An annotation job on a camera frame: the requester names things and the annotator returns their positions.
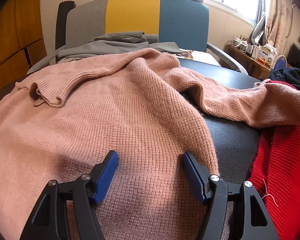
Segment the blue upholstery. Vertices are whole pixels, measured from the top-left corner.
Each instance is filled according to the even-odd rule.
[[[159,42],[174,41],[182,49],[206,52],[207,6],[191,0],[160,0]]]

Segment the chair armrest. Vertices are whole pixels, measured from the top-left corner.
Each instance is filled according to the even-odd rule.
[[[246,69],[234,58],[230,57],[226,54],[223,50],[219,49],[218,47],[212,45],[211,43],[207,43],[207,49],[210,49],[214,54],[220,57],[224,62],[226,62],[231,69],[241,72],[242,74],[248,75]]]
[[[59,51],[65,49],[66,46],[62,46],[59,49],[55,50],[52,54],[45,56],[42,60],[38,61],[36,64],[34,64],[27,72],[27,74],[30,74],[32,72],[35,72],[39,69],[42,69],[45,65],[47,65],[55,56],[58,55]]]

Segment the metal screw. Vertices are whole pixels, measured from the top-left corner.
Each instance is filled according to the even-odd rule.
[[[246,180],[246,181],[244,182],[244,185],[245,185],[246,187],[252,187],[252,183],[251,183],[250,181],[248,181],[248,180]]]
[[[88,180],[88,179],[90,179],[90,175],[89,175],[89,174],[83,174],[83,175],[81,176],[81,179],[83,179],[83,180]]]
[[[55,179],[49,180],[48,185],[49,186],[54,186],[57,183]]]
[[[211,175],[211,180],[213,181],[219,181],[220,177],[218,175]]]

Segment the chair backrest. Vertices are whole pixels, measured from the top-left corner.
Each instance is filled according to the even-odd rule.
[[[205,52],[208,26],[208,7],[191,0],[95,0],[68,13],[66,48],[105,33],[144,31],[158,34],[159,42]]]
[[[287,59],[284,55],[280,55],[274,65],[274,69],[282,69],[287,67]]]

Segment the blue gripper pad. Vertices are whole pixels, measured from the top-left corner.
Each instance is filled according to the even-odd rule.
[[[201,204],[205,201],[203,183],[187,153],[182,156],[182,166],[191,187],[191,191]]]
[[[110,183],[114,176],[114,172],[118,166],[118,153],[113,151],[111,157],[106,163],[97,183],[96,194],[94,195],[94,201],[99,204],[101,200],[106,197],[106,193],[109,189]]]

